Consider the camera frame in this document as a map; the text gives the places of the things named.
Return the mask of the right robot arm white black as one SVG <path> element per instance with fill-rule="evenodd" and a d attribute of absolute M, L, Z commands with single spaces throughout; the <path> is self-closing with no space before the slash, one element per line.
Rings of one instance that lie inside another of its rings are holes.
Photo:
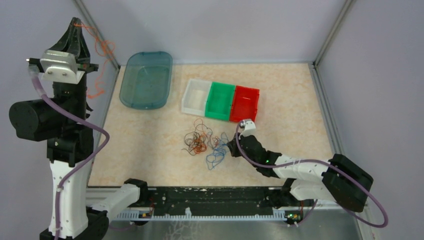
<path fill-rule="evenodd" d="M 243 157 L 268 178 L 285 179 L 281 199 L 287 206 L 302 200 L 336 202 L 361 213 L 374 179 L 343 154 L 329 160 L 296 159 L 265 149 L 253 135 L 234 137 L 227 144 L 230 155 Z"/>

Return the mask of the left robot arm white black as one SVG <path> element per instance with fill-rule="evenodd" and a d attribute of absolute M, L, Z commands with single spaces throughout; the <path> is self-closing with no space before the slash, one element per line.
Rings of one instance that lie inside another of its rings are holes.
<path fill-rule="evenodd" d="M 20 139 L 46 141 L 52 174 L 52 215 L 42 240 L 101 240 L 110 222 L 132 204 L 144 207 L 145 181 L 130 178 L 106 199 L 88 206 L 87 184 L 93 159 L 110 140 L 103 128 L 87 121 L 87 75 L 98 70 L 74 17 L 59 41 L 41 58 L 29 58 L 28 74 L 39 99 L 14 103 L 9 120 Z"/>

